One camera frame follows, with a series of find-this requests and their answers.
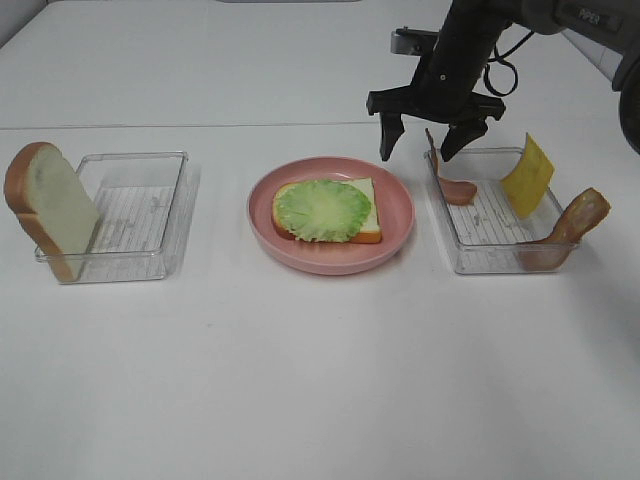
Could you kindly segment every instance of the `yellow cheese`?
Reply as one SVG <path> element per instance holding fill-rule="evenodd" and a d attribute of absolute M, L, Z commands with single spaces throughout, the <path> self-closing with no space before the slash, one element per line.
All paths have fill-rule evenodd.
<path fill-rule="evenodd" d="M 553 175 L 553 165 L 527 133 L 527 142 L 520 161 L 500 180 L 511 208 L 520 218 L 528 217 L 542 200 Z"/>

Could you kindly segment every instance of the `white bread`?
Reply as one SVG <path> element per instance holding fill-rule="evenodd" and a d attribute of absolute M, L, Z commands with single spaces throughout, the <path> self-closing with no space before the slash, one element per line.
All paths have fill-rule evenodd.
<path fill-rule="evenodd" d="M 20 150 L 7 170 L 4 196 L 45 254 L 87 251 L 100 214 L 56 146 L 37 142 Z M 75 281 L 82 267 L 64 258 L 49 264 L 61 282 Z"/>
<path fill-rule="evenodd" d="M 360 231 L 349 239 L 349 243 L 379 243 L 382 240 L 382 230 L 380 229 L 380 224 L 378 222 L 378 209 L 376 207 L 376 199 L 375 199 L 375 191 L 373 188 L 373 180 L 369 177 L 367 178 L 356 178 L 353 180 L 345 180 L 340 181 L 340 183 L 345 183 L 347 185 L 351 185 L 362 193 L 364 193 L 369 201 L 371 202 L 371 211 L 369 212 L 369 216 L 366 221 L 360 227 Z M 297 185 L 297 182 L 287 183 L 280 187 L 276 194 L 273 197 L 272 211 L 271 211 L 271 220 L 273 225 L 278 232 L 278 234 L 284 238 L 294 239 L 295 237 L 285 229 L 280 222 L 277 220 L 277 216 L 275 214 L 276 200 L 291 187 Z"/>

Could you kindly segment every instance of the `plastic tray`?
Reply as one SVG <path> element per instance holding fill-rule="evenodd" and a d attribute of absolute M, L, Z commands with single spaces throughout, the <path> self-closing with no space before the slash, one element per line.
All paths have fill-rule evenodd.
<path fill-rule="evenodd" d="M 427 189 L 452 268 L 459 274 L 552 272 L 559 266 L 531 262 L 532 258 L 561 258 L 578 244 L 527 244 L 548 236 L 562 207 L 550 189 L 525 219 L 514 213 L 500 184 L 518 163 L 521 148 L 466 149 L 449 162 L 440 162 L 440 175 L 475 183 L 473 203 L 449 205 L 437 180 L 431 154 L 425 154 Z"/>
<path fill-rule="evenodd" d="M 74 284 L 157 280 L 178 268 L 197 192 L 185 152 L 88 155 L 76 173 L 100 212 L 92 242 L 83 254 L 36 248 L 37 261 L 80 263 Z"/>

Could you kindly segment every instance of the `bread crust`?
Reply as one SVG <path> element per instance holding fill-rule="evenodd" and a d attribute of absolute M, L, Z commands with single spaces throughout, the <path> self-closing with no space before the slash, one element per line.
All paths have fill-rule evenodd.
<path fill-rule="evenodd" d="M 289 188 L 290 185 L 292 185 L 292 183 L 286 183 L 282 185 L 273 196 L 273 201 L 271 203 L 271 223 L 273 224 L 273 228 L 275 229 L 276 233 L 282 238 L 286 238 L 287 240 L 295 240 L 295 235 L 290 233 L 280 224 L 280 222 L 278 222 L 278 217 L 276 215 L 276 198 L 278 198 L 282 190 Z M 356 235 L 351 237 L 347 243 L 380 243 L 381 240 L 382 230 L 378 230 L 377 232 L 358 232 Z"/>
<path fill-rule="evenodd" d="M 42 147 L 57 147 L 48 142 L 35 142 L 25 146 L 15 156 L 4 179 L 4 198 L 9 208 L 16 214 L 23 230 L 33 239 L 47 255 L 61 255 L 53 239 L 44 231 L 37 212 L 29 203 L 27 192 L 27 175 L 31 161 Z M 63 259 L 50 259 L 49 265 L 56 278 L 62 282 L 75 280 L 68 263 Z"/>

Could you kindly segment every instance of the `robotic arm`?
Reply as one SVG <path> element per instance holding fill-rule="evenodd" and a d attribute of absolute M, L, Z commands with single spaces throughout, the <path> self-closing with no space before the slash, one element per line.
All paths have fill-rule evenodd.
<path fill-rule="evenodd" d="M 512 23 L 550 35 L 574 30 L 623 55 L 612 82 L 620 123 L 640 153 L 640 2 L 637 0 L 453 0 L 440 32 L 398 29 L 395 53 L 419 55 L 407 86 L 369 92 L 369 115 L 380 114 L 383 161 L 404 133 L 401 115 L 449 124 L 441 153 L 448 161 L 500 120 L 503 101 L 473 92 L 502 31 Z"/>

